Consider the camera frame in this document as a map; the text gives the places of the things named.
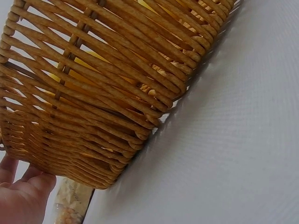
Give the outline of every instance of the finger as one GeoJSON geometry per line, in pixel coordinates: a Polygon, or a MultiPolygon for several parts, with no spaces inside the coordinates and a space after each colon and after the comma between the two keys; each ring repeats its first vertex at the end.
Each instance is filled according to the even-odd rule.
{"type": "Polygon", "coordinates": [[[10,183],[0,183],[0,188],[9,188],[10,186],[10,183]]]}
{"type": "Polygon", "coordinates": [[[13,183],[15,172],[18,167],[18,160],[11,158],[8,154],[5,154],[3,160],[0,163],[0,183],[13,183]]]}
{"type": "Polygon", "coordinates": [[[20,181],[27,182],[32,177],[39,176],[42,173],[43,173],[42,171],[30,165],[26,170],[26,172],[24,173],[23,177],[20,179],[20,181]]]}
{"type": "Polygon", "coordinates": [[[32,177],[27,181],[32,186],[49,196],[50,192],[54,189],[56,184],[56,177],[50,174],[42,173],[39,176],[32,177]]]}

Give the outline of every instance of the white surface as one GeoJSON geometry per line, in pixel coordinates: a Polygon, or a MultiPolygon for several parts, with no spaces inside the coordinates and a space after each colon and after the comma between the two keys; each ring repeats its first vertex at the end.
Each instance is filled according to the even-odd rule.
{"type": "MultiPolygon", "coordinates": [[[[12,5],[12,3],[13,3],[12,0],[2,0],[1,1],[1,7],[0,7],[0,30],[1,30],[1,32],[2,32],[2,27],[4,26],[4,22],[7,18],[7,14],[9,12],[9,9],[10,9],[10,6],[12,5]]],[[[4,152],[0,151],[0,161],[2,160],[4,154],[5,154],[4,152]]],[[[20,179],[23,176],[24,172],[27,170],[27,167],[28,167],[28,163],[25,163],[25,162],[19,163],[19,166],[18,166],[18,169],[16,172],[16,178],[15,178],[16,180],[20,179]]],[[[58,177],[57,185],[49,196],[45,220],[44,220],[43,224],[51,224],[51,223],[49,223],[49,219],[50,219],[50,215],[51,215],[52,208],[54,205],[54,200],[55,200],[56,194],[58,192],[58,187],[59,187],[60,181],[61,181],[61,177],[58,177]]]]}
{"type": "Polygon", "coordinates": [[[299,223],[298,11],[244,0],[201,81],[85,224],[299,223]]]}

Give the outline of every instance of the yellow object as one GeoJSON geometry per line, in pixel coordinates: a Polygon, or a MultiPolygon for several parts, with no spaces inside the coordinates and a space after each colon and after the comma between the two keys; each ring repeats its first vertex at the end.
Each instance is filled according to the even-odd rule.
{"type": "MultiPolygon", "coordinates": [[[[107,63],[109,63],[109,61],[107,61],[105,58],[101,57],[100,55],[98,55],[97,53],[93,52],[93,51],[88,51],[87,52],[88,54],[91,54],[107,63]]],[[[82,61],[81,59],[79,58],[75,58],[75,62],[78,63],[78,64],[81,64],[89,69],[92,69],[94,71],[97,71],[95,68],[93,68],[92,66],[90,66],[89,64],[85,63],[84,61],[82,61]]],[[[81,82],[84,82],[84,83],[87,83],[87,84],[90,84],[90,85],[95,85],[92,81],[88,80],[87,78],[83,77],[82,75],[78,74],[77,72],[75,72],[74,70],[70,70],[69,72],[69,75],[72,76],[73,78],[75,78],[76,80],[78,81],[81,81],[81,82]]],[[[60,82],[60,78],[57,77],[56,75],[54,74],[50,74],[50,77],[53,78],[55,81],[57,82],[60,82]]],[[[132,79],[129,79],[129,78],[126,78],[126,77],[122,77],[123,79],[125,79],[126,81],[130,82],[131,84],[134,84],[136,85],[137,82],[135,80],[132,80],[132,79]]],[[[76,86],[76,85],[73,85],[72,83],[70,82],[65,82],[64,84],[66,87],[72,89],[72,90],[75,90],[75,91],[78,91],[78,92],[81,92],[83,94],[87,94],[87,95],[90,95],[90,93],[88,93],[86,90],[76,86]]],[[[118,89],[119,91],[123,92],[124,94],[126,94],[127,96],[131,97],[131,94],[129,94],[128,92],[124,91],[124,90],[120,90],[118,89]]],[[[120,105],[128,108],[128,109],[131,109],[131,110],[134,110],[133,107],[131,107],[130,105],[128,105],[127,103],[123,102],[123,101],[119,101],[118,102],[120,105]]]]}
{"type": "MultiPolygon", "coordinates": [[[[188,6],[186,6],[183,2],[181,2],[180,0],[177,0],[177,2],[182,5],[185,8],[188,8],[188,6]]],[[[143,5],[144,7],[148,8],[149,10],[153,11],[154,13],[156,13],[144,0],[138,0],[138,3],[143,5]]],[[[163,6],[161,6],[162,9],[164,9],[172,18],[177,19],[178,17],[170,12],[169,10],[167,10],[166,8],[164,8],[163,6]]]]}

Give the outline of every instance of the wicker basket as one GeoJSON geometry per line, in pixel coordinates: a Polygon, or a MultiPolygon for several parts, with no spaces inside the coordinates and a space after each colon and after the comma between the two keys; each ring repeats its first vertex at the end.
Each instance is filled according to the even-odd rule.
{"type": "Polygon", "coordinates": [[[184,94],[234,3],[15,0],[0,43],[4,149],[106,189],[184,94]]]}

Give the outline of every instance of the human hand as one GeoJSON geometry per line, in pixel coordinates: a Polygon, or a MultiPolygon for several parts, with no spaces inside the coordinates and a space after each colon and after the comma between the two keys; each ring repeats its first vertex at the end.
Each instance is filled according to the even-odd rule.
{"type": "Polygon", "coordinates": [[[0,163],[0,224],[42,224],[56,177],[30,165],[13,183],[17,166],[7,154],[0,163]]]}

